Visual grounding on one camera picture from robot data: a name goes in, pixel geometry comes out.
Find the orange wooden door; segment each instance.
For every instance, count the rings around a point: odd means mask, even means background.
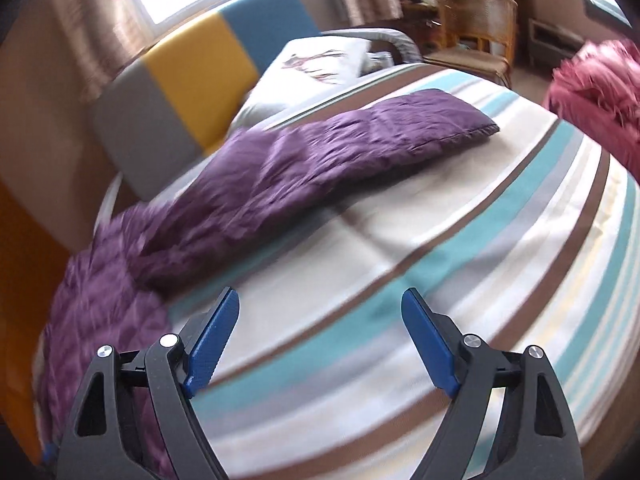
[[[34,462],[31,360],[68,257],[0,183],[0,413]]]

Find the wooden chair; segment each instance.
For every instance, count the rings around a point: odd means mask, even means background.
[[[440,0],[442,50],[424,60],[464,72],[489,75],[511,88],[517,8],[513,0]],[[477,40],[478,50],[458,46],[460,38]],[[504,46],[504,56],[484,52],[490,41]]]

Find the purple quilt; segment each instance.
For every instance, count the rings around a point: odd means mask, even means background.
[[[174,202],[139,204],[100,229],[68,263],[44,330],[39,403],[44,437],[58,442],[101,345],[146,348],[170,330],[158,289],[220,262],[343,184],[438,157],[498,126],[440,90],[422,90],[317,123],[251,129],[229,139]],[[142,402],[155,468],[172,468]]]

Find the pink bedding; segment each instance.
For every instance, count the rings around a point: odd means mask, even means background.
[[[587,42],[554,70],[543,106],[580,128],[640,182],[640,51]]]

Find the mattress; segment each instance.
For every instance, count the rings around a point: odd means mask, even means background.
[[[193,399],[231,478],[411,476],[448,403],[401,320],[411,286],[494,348],[542,346],[585,450],[616,416],[638,353],[640,196],[609,153],[506,88],[426,65],[387,71],[262,126],[321,120],[425,88],[473,104],[500,132],[310,211],[171,302],[177,332],[222,287],[238,290],[238,324]],[[482,471],[500,406],[494,390],[468,476]],[[588,477],[616,445],[585,456]]]

